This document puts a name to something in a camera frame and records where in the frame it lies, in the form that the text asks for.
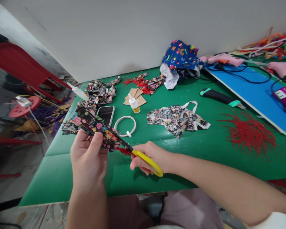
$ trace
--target green tabletop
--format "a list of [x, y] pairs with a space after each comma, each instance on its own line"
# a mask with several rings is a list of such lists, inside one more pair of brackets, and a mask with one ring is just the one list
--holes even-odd
[[[143, 72], [150, 74], [147, 79], [160, 75], [159, 67], [157, 67], [120, 76], [124, 81], [126, 78], [134, 78]], [[116, 76], [102, 79], [102, 81], [107, 83], [114, 78]], [[88, 82], [83, 83], [83, 90], [87, 84]], [[141, 106], [140, 113], [135, 114], [130, 106], [123, 105], [123, 102], [130, 89], [136, 88], [136, 85], [131, 83], [124, 87], [122, 83], [119, 83], [116, 85], [117, 96], [113, 98], [113, 103], [107, 104], [107, 106], [115, 106], [112, 125], [114, 126], [114, 123], [120, 117], [130, 115], [136, 120], [137, 128], [131, 138], [125, 137], [124, 140], [131, 145], [153, 141], [168, 151], [222, 163], [245, 171], [262, 180], [286, 178], [286, 136], [278, 132], [274, 134], [279, 146], [276, 148], [277, 155], [274, 150], [268, 152], [271, 162], [267, 162], [262, 158], [254, 158], [250, 154], [242, 154], [237, 147], [234, 148], [230, 142], [226, 141], [226, 136], [228, 136], [227, 128], [221, 126], [226, 125], [226, 123], [218, 121], [225, 119], [225, 116], [219, 115], [222, 113], [222, 106], [225, 105], [199, 95], [199, 92], [206, 87], [237, 98], [220, 83], [186, 79], [178, 81], [177, 86], [173, 90], [168, 91], [163, 85], [153, 95], [143, 95], [147, 103]], [[182, 137], [177, 139], [164, 126], [148, 125], [146, 127], [146, 114], [148, 112], [161, 107], [184, 105], [191, 100], [195, 100], [198, 103], [196, 113], [211, 123], [209, 129], [194, 132], [185, 131]], [[75, 110], [78, 101], [79, 97], [76, 97], [70, 111]], [[188, 106], [189, 109], [193, 107], [192, 103]], [[238, 116], [241, 117], [240, 109], [235, 108], [235, 110]], [[252, 115], [256, 115], [251, 109], [247, 110]], [[66, 119], [70, 118], [70, 116], [71, 113], [68, 113]], [[132, 120], [124, 119], [120, 122], [117, 129], [122, 134], [125, 134], [132, 127]], [[23, 196], [20, 206], [58, 203], [69, 200], [72, 191], [70, 148], [74, 138], [75, 135], [62, 135], [61, 131], [56, 134]], [[130, 161], [130, 157], [121, 154], [119, 151], [108, 154], [105, 184], [109, 197], [195, 187], [193, 183], [172, 174], [165, 174], [162, 178], [155, 175], [147, 177], [139, 168], [136, 168], [134, 171], [130, 170]]]

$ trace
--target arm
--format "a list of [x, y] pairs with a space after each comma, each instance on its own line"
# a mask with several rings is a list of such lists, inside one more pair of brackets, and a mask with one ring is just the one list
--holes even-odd
[[66, 229], [107, 228], [108, 209], [104, 177], [107, 152], [101, 149], [103, 134], [92, 141], [80, 130], [71, 148], [73, 189], [68, 207]]
[[[163, 170], [182, 176], [248, 225], [263, 222], [272, 212], [286, 214], [286, 196], [269, 184], [237, 169], [183, 154], [168, 152], [152, 142], [134, 147], [147, 154]], [[140, 166], [147, 175], [152, 168], [133, 157], [130, 168]]]

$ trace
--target utility knife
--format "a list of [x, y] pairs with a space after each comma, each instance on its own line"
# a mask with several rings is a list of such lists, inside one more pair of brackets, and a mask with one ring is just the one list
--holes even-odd
[[200, 92], [200, 95], [207, 98], [212, 98], [218, 100], [219, 102], [223, 102], [231, 107], [239, 107], [241, 109], [246, 109], [239, 100], [233, 99], [227, 95], [224, 95], [218, 91], [215, 91], [210, 88], [205, 88]]

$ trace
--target white glue bottle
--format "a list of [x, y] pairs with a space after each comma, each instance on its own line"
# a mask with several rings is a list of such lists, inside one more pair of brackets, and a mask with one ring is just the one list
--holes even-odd
[[133, 112], [136, 114], [139, 113], [140, 112], [139, 100], [136, 100], [130, 94], [128, 94], [128, 96], [129, 96], [129, 104], [131, 108], [133, 109]]
[[74, 87], [72, 84], [68, 83], [67, 84], [72, 88], [72, 91], [74, 91], [75, 94], [77, 94], [79, 97], [81, 97], [83, 100], [88, 100], [89, 96], [86, 95], [81, 89], [78, 87]]

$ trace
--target smartphone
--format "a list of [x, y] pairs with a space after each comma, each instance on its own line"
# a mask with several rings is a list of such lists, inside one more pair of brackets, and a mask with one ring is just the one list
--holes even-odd
[[114, 106], [100, 107], [96, 115], [104, 119], [106, 126], [111, 126], [114, 110]]

